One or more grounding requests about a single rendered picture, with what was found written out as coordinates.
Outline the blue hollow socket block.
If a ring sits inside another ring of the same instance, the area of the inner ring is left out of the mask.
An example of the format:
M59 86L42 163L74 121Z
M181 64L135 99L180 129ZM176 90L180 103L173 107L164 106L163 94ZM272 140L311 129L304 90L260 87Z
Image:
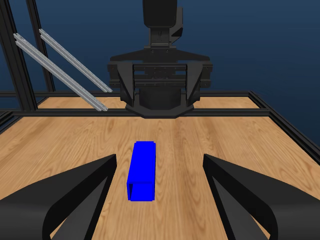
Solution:
M127 178L127 197L132 202L152 202L155 200L156 143L137 141Z

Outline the silver aluminium rail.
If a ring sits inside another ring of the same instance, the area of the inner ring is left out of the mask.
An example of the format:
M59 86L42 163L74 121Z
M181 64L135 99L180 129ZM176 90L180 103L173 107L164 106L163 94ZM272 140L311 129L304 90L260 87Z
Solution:
M92 73L86 66L84 66L79 60L77 60L71 53L69 53L64 47L62 47L56 40L54 40L48 33L42 28L39 29L40 38L51 46L57 53L59 53L64 59L78 69L83 75L85 75L92 83L94 83L99 89L105 93L111 93L113 90L107 86L102 80L100 80L94 73Z
M25 40L18 33L14 33L16 45L25 51L29 56L36 60L42 67L52 73L56 78L68 86L73 92L85 100L97 111L107 111L108 108L97 100L91 93L79 85L74 79L72 79L68 74L66 74L62 69L55 65L51 60L49 60L44 54L37 50L32 44Z

